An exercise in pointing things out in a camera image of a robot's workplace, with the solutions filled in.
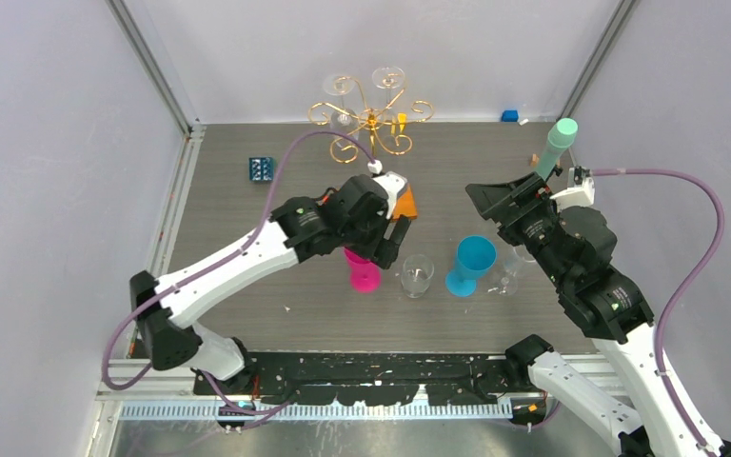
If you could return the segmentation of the clear textured wine glass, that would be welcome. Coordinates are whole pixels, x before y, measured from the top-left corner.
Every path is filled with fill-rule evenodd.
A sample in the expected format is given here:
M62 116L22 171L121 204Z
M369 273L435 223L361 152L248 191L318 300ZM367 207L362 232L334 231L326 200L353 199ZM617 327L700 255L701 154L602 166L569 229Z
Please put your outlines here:
M408 298L422 297L430 287L435 273L432 260L423 254L408 256L402 266L401 284Z

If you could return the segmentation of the pink wine glass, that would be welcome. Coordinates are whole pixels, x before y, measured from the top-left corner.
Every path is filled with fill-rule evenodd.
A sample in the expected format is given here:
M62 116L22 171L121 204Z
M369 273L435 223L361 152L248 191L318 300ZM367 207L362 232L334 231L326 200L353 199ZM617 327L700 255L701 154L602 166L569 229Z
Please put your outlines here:
M355 254L351 249L345 248L344 255L350 268L349 283L352 288L360 293L371 293L377 290L382 282L380 269Z

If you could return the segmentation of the blue wine glass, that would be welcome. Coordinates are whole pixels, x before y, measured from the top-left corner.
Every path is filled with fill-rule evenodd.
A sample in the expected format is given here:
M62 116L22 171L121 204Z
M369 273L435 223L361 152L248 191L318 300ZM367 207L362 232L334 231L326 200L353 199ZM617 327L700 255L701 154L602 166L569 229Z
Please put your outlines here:
M497 250L486 237L470 235L457 246L452 270L445 277L447 290L456 297L472 295L478 280L494 266Z

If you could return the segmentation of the clear stemmed wine glass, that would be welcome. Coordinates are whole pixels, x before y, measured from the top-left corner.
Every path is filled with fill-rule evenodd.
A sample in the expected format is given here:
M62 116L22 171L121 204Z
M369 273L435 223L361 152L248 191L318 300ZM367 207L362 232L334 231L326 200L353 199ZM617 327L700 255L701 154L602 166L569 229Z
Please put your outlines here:
M507 248L498 266L489 274L487 292L502 296L514 295L519 281L537 268L536 260L523 245Z

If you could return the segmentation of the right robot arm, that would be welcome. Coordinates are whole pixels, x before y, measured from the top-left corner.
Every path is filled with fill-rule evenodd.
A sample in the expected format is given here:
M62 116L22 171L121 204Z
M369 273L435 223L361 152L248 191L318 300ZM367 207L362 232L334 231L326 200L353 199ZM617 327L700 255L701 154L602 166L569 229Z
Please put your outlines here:
M612 265L617 238L593 206L599 176L575 167L570 187L560 192L536 172L465 190L505 242L534 258L565 315L608 361L627 398L602 390L538 335L506 351L506 381L517 390L546 391L616 456L731 456L731 442L696 409L665 353L666 316L655 315L636 283Z

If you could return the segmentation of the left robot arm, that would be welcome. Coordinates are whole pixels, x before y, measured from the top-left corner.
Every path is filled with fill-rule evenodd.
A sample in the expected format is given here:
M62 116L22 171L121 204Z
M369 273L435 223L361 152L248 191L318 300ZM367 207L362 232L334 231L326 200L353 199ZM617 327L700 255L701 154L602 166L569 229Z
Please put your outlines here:
M196 368L232 394L246 392L254 379L247 351L199 318L270 274L337 248L389 268L411 224L406 216L393 216L407 190L407 180L392 171L356 175L325 198L286 200L267 213L262 228L187 268L161 277L136 273L129 280L131 314L150 368Z

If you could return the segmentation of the wooden rack base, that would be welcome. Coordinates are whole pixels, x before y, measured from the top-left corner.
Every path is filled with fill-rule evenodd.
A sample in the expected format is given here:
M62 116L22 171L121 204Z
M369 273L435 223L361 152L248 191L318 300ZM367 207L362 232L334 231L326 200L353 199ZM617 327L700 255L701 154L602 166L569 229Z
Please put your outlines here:
M391 221L398 222L401 217L405 217L410 220L418 218L418 209L410 185L407 185L404 191L398 196L396 205L392 212Z

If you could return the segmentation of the small blue block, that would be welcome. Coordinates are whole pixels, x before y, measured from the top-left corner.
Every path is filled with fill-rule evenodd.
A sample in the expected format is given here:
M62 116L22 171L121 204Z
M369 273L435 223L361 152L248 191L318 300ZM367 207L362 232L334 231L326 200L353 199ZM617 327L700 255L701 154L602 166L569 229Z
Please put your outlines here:
M501 121L504 123L517 123L520 120L520 114L516 109L506 109L501 114Z

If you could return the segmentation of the mint green microphone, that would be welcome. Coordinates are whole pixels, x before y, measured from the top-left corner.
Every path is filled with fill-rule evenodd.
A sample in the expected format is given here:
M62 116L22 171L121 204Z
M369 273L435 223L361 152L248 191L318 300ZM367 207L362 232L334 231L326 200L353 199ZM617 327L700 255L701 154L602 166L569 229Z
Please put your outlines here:
M539 155L534 172L544 181L557 165L564 152L572 147L579 131L578 123L572 118L562 118L557 121L547 134L543 152Z

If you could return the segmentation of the small yellow block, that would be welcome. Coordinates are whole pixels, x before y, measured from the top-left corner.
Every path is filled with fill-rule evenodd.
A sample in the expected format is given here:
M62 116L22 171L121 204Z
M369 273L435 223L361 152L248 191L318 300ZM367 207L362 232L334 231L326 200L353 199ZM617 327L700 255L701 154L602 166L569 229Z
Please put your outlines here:
M392 136L398 136L404 133L406 124L406 114L404 112L396 113L390 123L390 134Z

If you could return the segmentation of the blue patterned small box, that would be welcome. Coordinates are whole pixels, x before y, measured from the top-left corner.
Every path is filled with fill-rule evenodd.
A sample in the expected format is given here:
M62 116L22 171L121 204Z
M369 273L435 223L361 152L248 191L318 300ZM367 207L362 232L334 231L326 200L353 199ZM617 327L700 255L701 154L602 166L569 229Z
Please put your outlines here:
M249 157L248 179L254 183L272 182L277 169L277 162L273 157Z

